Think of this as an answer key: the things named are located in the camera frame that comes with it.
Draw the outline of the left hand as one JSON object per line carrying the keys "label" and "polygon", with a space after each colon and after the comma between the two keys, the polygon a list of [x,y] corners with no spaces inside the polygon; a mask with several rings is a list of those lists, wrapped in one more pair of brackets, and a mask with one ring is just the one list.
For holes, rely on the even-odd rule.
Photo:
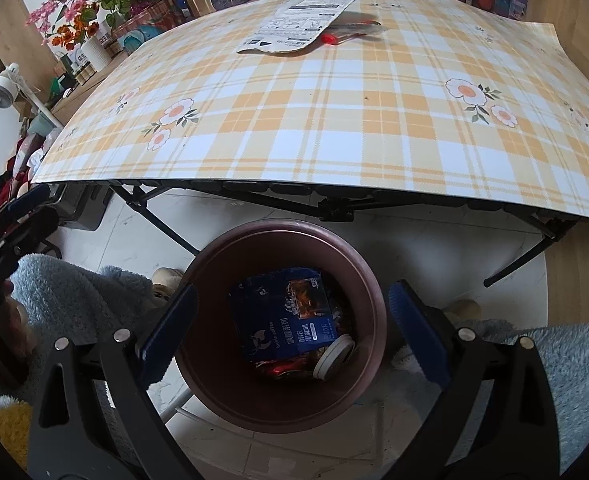
{"label": "left hand", "polygon": [[0,389],[15,389],[29,374],[35,336],[23,304],[14,299],[14,284],[6,280],[0,304]]}

